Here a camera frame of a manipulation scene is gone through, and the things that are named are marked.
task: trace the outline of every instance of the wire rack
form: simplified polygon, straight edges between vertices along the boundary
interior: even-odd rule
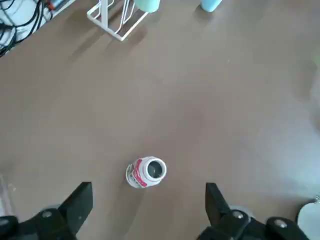
[[[90,19],[94,24],[98,25],[100,28],[104,29],[107,33],[118,39],[119,41],[123,41],[126,37],[135,29],[135,27],[148,15],[148,12],[144,12],[142,16],[140,16],[133,25],[128,28],[125,32],[121,31],[123,26],[126,22],[131,19],[135,9],[135,3],[133,2],[131,5],[131,10],[129,10],[130,2],[133,0],[123,0],[122,6],[122,14],[120,19],[120,24],[116,30],[110,28],[109,19],[108,19],[108,12],[109,9],[113,7],[115,4],[115,0],[108,3],[108,0],[100,0],[96,5],[94,5],[87,13],[88,19]]]

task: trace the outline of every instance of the table surface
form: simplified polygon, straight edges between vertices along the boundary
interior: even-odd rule
[[[316,0],[162,0],[124,42],[77,0],[0,59],[0,171],[21,220],[92,181],[80,239],[195,239],[205,183],[261,221],[320,191]],[[129,163],[167,176],[131,188]]]

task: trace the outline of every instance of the cable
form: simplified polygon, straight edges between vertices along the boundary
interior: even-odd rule
[[[36,30],[41,27],[42,18],[44,17],[45,4],[41,1],[41,10],[40,11],[40,20],[38,22],[38,26],[36,26]]]
[[[31,34],[33,34],[33,32],[34,32],[34,30],[35,30],[35,27],[36,27],[36,25],[37,25],[37,23],[38,23],[39,16],[40,16],[40,15],[39,15],[40,3],[41,3],[41,0],[39,0],[39,1],[37,2],[37,4],[36,4],[35,10],[34,10],[34,14],[33,14],[34,16],[36,15],[36,19],[35,19],[35,22],[34,22],[32,28],[31,28],[30,32],[28,33],[28,35],[27,35],[25,38],[16,41],[17,44],[21,43],[21,42],[24,41],[26,38],[30,37]]]
[[[14,46],[16,46],[17,44],[21,43],[22,41],[24,41],[26,38],[28,38],[35,30],[38,30],[40,27],[41,27],[41,23],[42,23],[42,20],[44,18],[44,12],[45,12],[45,8],[48,9],[48,11],[50,12],[50,18],[49,20],[51,20],[53,18],[53,13],[51,11],[51,9],[48,7],[48,4],[47,3],[44,3],[43,0],[39,0],[37,3],[36,3],[36,6],[35,6],[35,9],[34,9],[34,12],[33,12],[33,15],[32,17],[25,23],[23,24],[19,24],[19,25],[16,25],[14,23],[14,21],[10,18],[10,16],[8,15],[8,13],[6,12],[6,10],[8,8],[10,8],[13,4],[15,0],[12,0],[12,3],[10,4],[9,7],[7,8],[4,8],[3,7],[3,2],[6,2],[6,0],[0,0],[0,9],[3,11],[4,15],[6,16],[6,18],[10,21],[11,25],[6,25],[4,24],[4,21],[2,19],[0,19],[0,25],[3,24],[5,26],[5,28],[3,28],[2,30],[2,33],[0,33],[0,39],[4,36],[5,34],[5,29],[14,29],[14,33],[13,33],[13,36],[9,42],[8,45],[4,45],[4,44],[0,44],[0,57],[2,57],[3,55],[5,55],[8,51],[10,51]],[[28,35],[26,37],[24,37],[23,39],[20,39],[20,40],[17,40],[17,36],[18,36],[18,28],[20,27],[24,27],[24,26],[27,26],[29,25],[30,23],[33,23],[33,26],[32,28],[30,29],[30,32],[28,33]]]
[[[15,2],[15,0],[12,0],[12,2],[10,3],[10,5],[9,5],[9,6],[7,6],[6,8],[4,8],[4,9],[2,9],[2,10],[3,10],[3,11],[8,10],[9,8],[11,8],[11,7],[12,7],[12,5],[14,4],[14,2]]]

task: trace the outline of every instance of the white object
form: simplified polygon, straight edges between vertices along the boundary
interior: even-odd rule
[[[158,185],[166,174],[165,162],[155,156],[139,158],[125,171],[127,182],[136,189]]]
[[[304,205],[298,215],[297,224],[310,240],[318,240],[320,236],[320,203]]]
[[[127,16],[128,8],[130,0],[123,1],[122,7],[122,15],[120,20],[120,25],[116,31],[112,30],[108,25],[108,9],[115,3],[115,0],[109,4],[108,0],[99,0],[99,2],[94,5],[87,13],[86,16],[90,19],[94,24],[98,25],[100,28],[104,29],[107,33],[114,36],[119,41],[123,41],[135,27],[148,15],[148,12],[145,12],[125,33],[123,36],[119,35],[120,30],[124,26],[124,24],[132,17],[135,3],[133,3],[131,7],[131,11],[129,16]],[[98,14],[93,16],[93,13],[98,10]]]

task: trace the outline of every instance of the teal cup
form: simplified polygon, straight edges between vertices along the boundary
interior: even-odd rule
[[[153,13],[158,10],[160,0],[134,0],[138,9],[146,13]]]
[[[202,0],[201,1],[201,7],[206,12],[213,12],[219,4],[222,2],[222,0]]]

